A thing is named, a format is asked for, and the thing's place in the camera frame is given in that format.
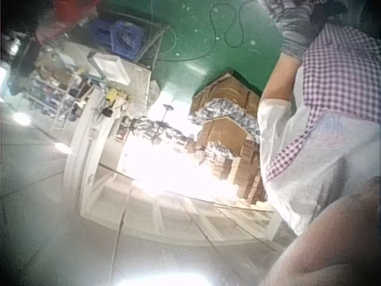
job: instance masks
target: sleeve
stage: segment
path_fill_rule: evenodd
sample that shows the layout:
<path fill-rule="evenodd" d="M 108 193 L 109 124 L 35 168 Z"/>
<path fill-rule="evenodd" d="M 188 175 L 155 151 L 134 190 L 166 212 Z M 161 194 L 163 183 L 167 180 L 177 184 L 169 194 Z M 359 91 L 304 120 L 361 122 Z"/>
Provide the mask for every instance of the sleeve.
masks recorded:
<path fill-rule="evenodd" d="M 266 170 L 271 160 L 281 151 L 285 127 L 291 118 L 291 102 L 262 100 L 258 108 L 261 170 Z"/>

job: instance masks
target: purple gingham apron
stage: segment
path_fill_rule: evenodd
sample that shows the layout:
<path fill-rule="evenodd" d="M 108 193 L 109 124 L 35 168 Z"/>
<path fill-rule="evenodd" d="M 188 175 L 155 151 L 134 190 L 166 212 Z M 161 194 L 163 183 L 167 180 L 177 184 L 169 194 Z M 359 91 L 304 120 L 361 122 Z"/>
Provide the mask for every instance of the purple gingham apron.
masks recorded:
<path fill-rule="evenodd" d="M 270 162 L 265 183 L 291 165 L 325 111 L 381 123 L 380 40 L 353 27 L 327 24 L 305 52 L 303 66 L 307 126 Z"/>

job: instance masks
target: gray knit glove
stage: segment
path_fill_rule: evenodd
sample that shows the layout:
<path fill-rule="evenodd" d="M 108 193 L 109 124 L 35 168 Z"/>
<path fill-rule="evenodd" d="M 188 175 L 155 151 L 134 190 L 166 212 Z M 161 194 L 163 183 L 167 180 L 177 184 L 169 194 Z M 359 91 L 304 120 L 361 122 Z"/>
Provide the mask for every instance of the gray knit glove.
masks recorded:
<path fill-rule="evenodd" d="M 318 35 L 311 24 L 313 5 L 303 0 L 258 0 L 283 36 L 282 52 L 299 60 Z"/>

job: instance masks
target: black cord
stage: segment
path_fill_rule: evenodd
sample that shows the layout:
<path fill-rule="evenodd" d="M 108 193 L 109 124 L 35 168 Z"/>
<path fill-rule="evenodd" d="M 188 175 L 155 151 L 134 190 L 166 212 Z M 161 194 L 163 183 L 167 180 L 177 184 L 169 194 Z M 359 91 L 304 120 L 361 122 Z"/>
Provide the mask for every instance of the black cord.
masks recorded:
<path fill-rule="evenodd" d="M 210 24 L 211 24 L 211 27 L 212 27 L 212 30 L 213 30 L 214 41 L 213 41 L 213 44 L 212 44 L 210 50 L 208 52 L 206 52 L 204 55 L 200 55 L 199 57 L 195 57 L 195 58 L 188 58 L 188 59 L 185 59 L 185 60 L 165 60 L 165 59 L 162 59 L 162 58 L 158 58 L 157 60 L 158 61 L 164 61 L 164 62 L 167 62 L 167 63 L 183 63 L 183 62 L 186 62 L 186 61 L 195 61 L 195 60 L 200 60 L 200 59 L 202 59 L 204 57 L 207 57 L 212 52 L 212 50 L 214 49 L 214 47 L 216 46 L 216 43 L 217 43 L 217 29 L 216 29 L 216 26 L 213 23 L 212 13 L 213 13 L 215 8 L 220 7 L 220 6 L 228 7 L 228 8 L 230 8 L 234 12 L 234 18 L 233 18 L 232 22 L 229 24 L 228 28 L 224 32 L 224 42 L 225 42 L 225 44 L 227 46 L 229 46 L 231 48 L 239 48 L 240 46 L 243 45 L 243 43 L 245 41 L 245 31 L 243 30 L 243 25 L 242 25 L 242 20 L 241 20 L 241 11 L 242 11 L 243 7 L 246 4 L 249 4 L 249 3 L 252 3 L 252 2 L 256 2 L 256 0 L 249 0 L 249 1 L 246 1 L 243 4 L 241 4 L 241 6 L 238 9 L 238 13 L 237 13 L 236 9 L 232 5 L 230 5 L 228 3 L 213 4 L 213 6 L 209 10 L 209 21 L 210 21 Z M 239 25 L 239 28 L 241 30 L 242 37 L 241 37 L 241 41 L 237 45 L 232 45 L 232 44 L 228 43 L 228 41 L 227 41 L 227 33 L 233 27 L 233 25 L 236 23 L 237 18 L 238 18 L 238 25 Z M 165 52 L 169 52 L 170 50 L 172 50 L 174 48 L 174 46 L 176 44 L 176 34 L 174 33 L 174 31 L 173 31 L 173 36 L 175 38 L 175 40 L 173 42 L 173 45 L 171 46 L 171 48 L 169 48 Z"/>

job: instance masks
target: green floor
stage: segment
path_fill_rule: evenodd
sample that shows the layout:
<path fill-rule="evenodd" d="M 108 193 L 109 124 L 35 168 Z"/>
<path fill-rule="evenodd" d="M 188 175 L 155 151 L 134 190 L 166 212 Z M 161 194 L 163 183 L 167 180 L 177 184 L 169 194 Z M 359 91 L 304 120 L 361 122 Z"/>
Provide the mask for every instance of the green floor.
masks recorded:
<path fill-rule="evenodd" d="M 116 10 L 151 14 L 151 0 L 108 0 Z M 238 14 L 244 32 L 242 40 Z M 169 24 L 159 62 L 154 70 L 162 90 L 177 102 L 189 103 L 192 95 L 228 68 L 233 68 L 251 85 L 263 90 L 276 63 L 282 42 L 276 27 L 256 1 L 247 0 L 152 0 L 154 19 Z M 216 43 L 210 22 L 216 27 Z M 206 55 L 198 60 L 189 60 Z"/>

